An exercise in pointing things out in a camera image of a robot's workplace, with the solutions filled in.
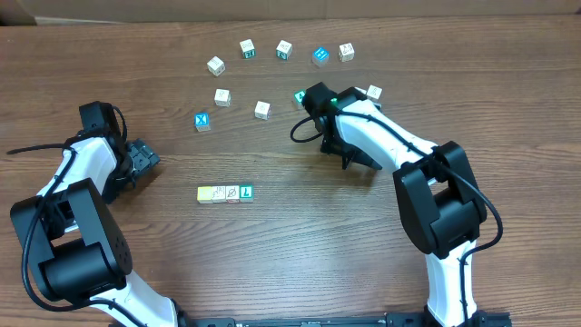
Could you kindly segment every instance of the wooden block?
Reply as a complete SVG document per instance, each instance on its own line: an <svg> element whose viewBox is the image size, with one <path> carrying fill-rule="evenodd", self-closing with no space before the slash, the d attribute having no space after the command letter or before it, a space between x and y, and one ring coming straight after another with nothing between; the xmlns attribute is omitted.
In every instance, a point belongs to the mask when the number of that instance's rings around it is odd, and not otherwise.
<svg viewBox="0 0 581 327"><path fill-rule="evenodd" d="M199 186L198 187L198 202L199 203L212 203L212 187L211 186Z"/></svg>
<svg viewBox="0 0 581 327"><path fill-rule="evenodd" d="M240 185L240 202L254 202L254 187L252 185Z"/></svg>
<svg viewBox="0 0 581 327"><path fill-rule="evenodd" d="M216 89L216 95L214 96L214 102L216 102L216 105L230 106L230 100L231 100L230 91Z"/></svg>
<svg viewBox="0 0 581 327"><path fill-rule="evenodd" d="M254 116L256 116L256 118L269 120L269 118L271 118L271 104L259 101L256 104L256 108L254 108Z"/></svg>
<svg viewBox="0 0 581 327"><path fill-rule="evenodd" d="M212 202L226 202L226 186L212 186Z"/></svg>
<svg viewBox="0 0 581 327"><path fill-rule="evenodd" d="M323 47L320 47L319 49L315 50L314 53L312 53L312 62L319 68L324 66L328 61L329 52Z"/></svg>
<svg viewBox="0 0 581 327"><path fill-rule="evenodd" d="M193 118L198 132L210 131L210 116L206 113L196 114Z"/></svg>
<svg viewBox="0 0 581 327"><path fill-rule="evenodd" d="M214 76L220 76L226 70L226 65L224 65L224 62L220 58L215 56L208 62L208 70Z"/></svg>
<svg viewBox="0 0 581 327"><path fill-rule="evenodd" d="M280 59L289 60L292 53L292 45L284 40L281 40L279 46L276 47L276 56Z"/></svg>
<svg viewBox="0 0 581 327"><path fill-rule="evenodd" d="M226 201L228 203L238 203L240 201L240 186L226 186Z"/></svg>
<svg viewBox="0 0 581 327"><path fill-rule="evenodd" d="M353 45L346 44L339 46L339 59L342 62L346 62L352 60L355 57L355 49L353 49Z"/></svg>
<svg viewBox="0 0 581 327"><path fill-rule="evenodd" d="M240 42L240 48L242 48L242 56L244 59L252 58L256 55L256 50L254 50L254 44L251 39Z"/></svg>
<svg viewBox="0 0 581 327"><path fill-rule="evenodd" d="M381 89L377 86L370 85L369 90L367 90L367 98L373 102L379 102L379 96L381 95Z"/></svg>

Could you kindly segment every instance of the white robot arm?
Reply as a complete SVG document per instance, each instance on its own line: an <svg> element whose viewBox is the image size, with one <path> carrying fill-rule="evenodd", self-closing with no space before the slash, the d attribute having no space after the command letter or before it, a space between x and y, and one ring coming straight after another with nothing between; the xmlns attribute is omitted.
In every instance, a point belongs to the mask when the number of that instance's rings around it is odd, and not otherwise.
<svg viewBox="0 0 581 327"><path fill-rule="evenodd" d="M437 146L395 124L382 114L370 100L357 100L344 107L342 111L371 115L379 119L426 154L431 154L432 148ZM356 146L390 173L397 171L404 163L415 163L422 159L422 156L410 151L405 144L396 139L385 128L368 119L338 115L336 124L339 136L345 143ZM446 259L439 259L433 253L426 254L429 279L428 309L442 326L458 326L464 321L458 263L462 255L475 246L476 241L466 241L450 251ZM468 316L471 317L477 309L472 298L471 256L468 257L467 263L464 268L467 276L466 299L468 301Z"/></svg>
<svg viewBox="0 0 581 327"><path fill-rule="evenodd" d="M46 299L66 299L77 307L88 303L125 326L136 326L131 317L142 325L177 327L183 314L133 271L129 248L105 205L160 161L142 140L126 142L124 121L122 135L113 109L99 102L80 107L84 129L62 145L63 162L54 175L61 178L15 203L11 218L23 248L36 225L28 266ZM43 198L42 218L33 223ZM51 245L76 229L82 239ZM122 311L107 304L112 302Z"/></svg>

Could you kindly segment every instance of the row of blocks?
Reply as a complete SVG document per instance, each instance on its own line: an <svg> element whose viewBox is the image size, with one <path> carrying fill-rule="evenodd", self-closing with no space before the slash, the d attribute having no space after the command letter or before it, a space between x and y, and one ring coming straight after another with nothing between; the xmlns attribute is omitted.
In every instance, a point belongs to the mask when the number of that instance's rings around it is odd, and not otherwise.
<svg viewBox="0 0 581 327"><path fill-rule="evenodd" d="M216 90L216 95L214 96L214 102L216 105L228 107L230 106L231 99L229 90ZM271 117L271 104L259 101L254 108L254 115L256 118L269 120Z"/></svg>
<svg viewBox="0 0 581 327"><path fill-rule="evenodd" d="M240 47L242 49L242 56L244 59L252 58L256 56L256 50L254 49L254 44L252 43L251 39L244 40L240 42ZM281 40L279 45L276 47L276 56L283 60L289 60L289 57L292 53L292 44ZM355 49L351 43L340 45L339 46L339 59L342 62L349 61L355 57ZM318 66L322 67L329 61L329 52L324 48L320 47L319 49L315 50L312 54L312 62ZM208 70L215 76L220 76L220 74L224 73L226 70L226 65L224 62L214 56L208 62Z"/></svg>
<svg viewBox="0 0 581 327"><path fill-rule="evenodd" d="M252 185L200 186L199 203L250 203L254 202Z"/></svg>

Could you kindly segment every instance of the wooden table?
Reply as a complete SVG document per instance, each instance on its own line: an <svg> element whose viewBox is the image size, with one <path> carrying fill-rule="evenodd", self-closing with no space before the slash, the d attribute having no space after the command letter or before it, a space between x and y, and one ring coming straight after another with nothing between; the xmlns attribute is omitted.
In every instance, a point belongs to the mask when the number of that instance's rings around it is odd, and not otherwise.
<svg viewBox="0 0 581 327"><path fill-rule="evenodd" d="M423 255L401 228L391 176L340 169L320 140L295 144L306 113L293 92L324 81L383 88L383 112L420 137L454 140L504 217L505 236L475 256L478 307L516 326L581 324L581 19L410 18L0 28L0 325L104 326L96 310L44 312L20 280L9 210L34 195L81 129L77 107L122 110L130 138L162 157L110 206L133 267L194 317L351 316L422 310ZM241 58L251 38L257 57ZM290 61L275 57L284 39ZM340 63L352 42L355 59ZM332 54L322 69L319 46ZM218 55L216 78L206 62ZM230 108L213 104L231 90ZM272 118L256 119L258 100ZM208 112L210 132L193 115ZM304 126L299 136L314 132ZM196 188L252 182L248 205L197 204ZM489 218L480 242L496 232Z"/></svg>

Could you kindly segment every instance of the black cable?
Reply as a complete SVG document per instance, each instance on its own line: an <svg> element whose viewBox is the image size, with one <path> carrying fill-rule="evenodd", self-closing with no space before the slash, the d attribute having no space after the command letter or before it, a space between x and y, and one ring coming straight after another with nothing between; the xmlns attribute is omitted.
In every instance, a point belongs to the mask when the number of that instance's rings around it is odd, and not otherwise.
<svg viewBox="0 0 581 327"><path fill-rule="evenodd" d="M38 305L39 307L41 307L47 311L50 311L50 312L70 312L73 310L85 308L85 307L90 306L90 305L102 304L102 305L107 305L109 307L109 309L114 308L115 310L117 310L122 315L124 315L129 321L131 321L136 326L145 327L145 325L142 324L141 322L139 322L135 317L133 317L130 312L128 312L121 305L119 305L118 303L113 302L113 301L88 300L86 302L78 303L78 304L72 304L72 305L66 305L66 306L53 306L53 305L50 305L50 304L44 302L43 300L41 300L38 297L38 295L36 295L36 293L34 293L32 284L30 283L30 277L28 276L28 257L30 255L30 247L31 247L32 240L33 240L34 229L36 227L36 224L38 223L40 215L42 214L42 212L44 210L44 207L46 206L46 202L53 195L54 190L63 181L64 177L66 176L68 171L71 169L71 166L73 165L74 159L76 158L77 152L75 151L75 149L73 147L66 145L66 144L44 144L44 145L30 146L30 147L26 147L26 148L22 148L22 149L14 149L14 150L8 151L6 153L6 154L19 154L19 153L26 152L26 151L43 150L43 149L68 150L71 152L71 158L68 160L68 162L64 166L61 173L55 177L53 184L51 185L51 187L49 187L48 191L46 191L46 193L44 194L40 203L36 207L36 210L34 211L33 219L30 222L30 225L28 226L28 231L26 233L25 245L23 248L22 261L21 261L21 274L22 274L22 280L23 280L23 284L25 286L26 293L28 294L30 299L34 303L36 303L36 305Z"/></svg>
<svg viewBox="0 0 581 327"><path fill-rule="evenodd" d="M297 140L296 138L294 138L294 132L297 130L297 128L299 128L299 127L300 127L302 124L305 124L305 123L307 123L307 122L308 122L308 121L310 121L310 120L312 120L312 118L310 118L310 117L307 117L307 118L305 118L305 119L301 120L300 122L298 122L297 124L295 124L295 125L292 127L292 129L290 130L290 139L291 139L293 142L296 142L296 143L307 143L307 142L310 142L310 141L312 141L312 140L316 140L316 139L317 139L317 138L319 138L321 135L323 135L323 132L320 132L320 133L318 133L318 134L316 134L316 135L314 135L314 136L311 136L311 137L309 137L309 138L306 138L306 139L303 139L303 140Z"/></svg>
<svg viewBox="0 0 581 327"><path fill-rule="evenodd" d="M397 138L400 142L402 142L404 145L406 145L409 148L409 150L415 152L416 154L421 155L424 158L427 158L432 163L437 164L445 173L448 174L449 177L453 177L456 180L462 182L472 192L474 192L480 199L482 199L482 201L484 202L484 205L490 210L490 212L494 216L494 219L497 222L497 235L495 236L495 238L488 243L482 244L482 245L477 246L476 248L474 248L472 250L467 251L460 258L460 295L461 295L462 308L463 308L463 313L464 313L464 323L465 323L465 325L468 325L468 304L466 302L466 282L465 282L466 276L464 274L464 266L466 264L466 259L471 254L480 252L482 250L486 250L486 249L496 245L500 241L500 239L502 238L502 233L503 233L502 220L500 219L500 214L498 213L497 208L495 208L494 204L492 204L492 202L490 202L490 200L482 192L480 192L479 189L477 189L474 185L472 185L469 181L467 181L462 176L458 175L456 172L454 172L451 169L449 169L448 167L446 167L446 165L444 165L443 163L435 160L433 157L430 157L428 154L419 150L416 145L414 145L412 142L409 142L403 136L398 134L393 128L391 128L391 126L385 124L384 122L380 121L379 119L375 118L374 116L372 116L370 114L349 113L349 112L344 112L344 111L338 111L337 113L335 113L335 115L347 115L347 116L359 117L359 118L367 119L368 121L371 121L375 124L380 125L384 129L386 129L390 134L392 134L395 138Z"/></svg>
<svg viewBox="0 0 581 327"><path fill-rule="evenodd" d="M127 124L125 123L125 118L123 117L123 114L121 114L121 110L118 107L113 106L113 109L121 117L121 123L123 123L123 133L121 134L121 138L123 138L124 142L127 142Z"/></svg>

